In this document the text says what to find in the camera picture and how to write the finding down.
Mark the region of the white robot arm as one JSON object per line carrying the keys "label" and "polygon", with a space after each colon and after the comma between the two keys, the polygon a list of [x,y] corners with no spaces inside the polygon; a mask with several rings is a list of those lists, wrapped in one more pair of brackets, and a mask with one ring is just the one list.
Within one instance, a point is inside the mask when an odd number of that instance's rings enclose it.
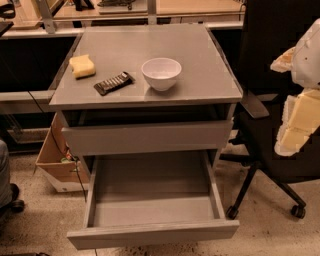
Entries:
{"label": "white robot arm", "polygon": [[290,71],[292,81],[303,88],[297,96],[287,97],[274,146],[278,155],[289,157],[320,127],[320,19],[294,47],[274,60],[270,69]]}

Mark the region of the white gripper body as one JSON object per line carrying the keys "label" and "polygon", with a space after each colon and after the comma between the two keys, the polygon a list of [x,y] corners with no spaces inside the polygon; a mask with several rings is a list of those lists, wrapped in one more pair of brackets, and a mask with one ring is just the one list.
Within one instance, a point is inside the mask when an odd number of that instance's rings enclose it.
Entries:
{"label": "white gripper body", "polygon": [[318,89],[305,88],[302,91],[302,94],[306,95],[307,97],[320,100],[320,90],[318,90]]}

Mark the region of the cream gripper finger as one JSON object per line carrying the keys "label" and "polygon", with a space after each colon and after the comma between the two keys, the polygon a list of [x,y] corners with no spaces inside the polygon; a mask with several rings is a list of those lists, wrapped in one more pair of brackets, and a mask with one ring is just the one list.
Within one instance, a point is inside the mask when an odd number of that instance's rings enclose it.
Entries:
{"label": "cream gripper finger", "polygon": [[284,104],[274,151],[285,157],[298,153],[319,126],[320,100],[306,94],[289,95]]}
{"label": "cream gripper finger", "polygon": [[276,72],[284,73],[292,69],[292,57],[295,48],[292,47],[280,55],[270,65],[270,69]]}

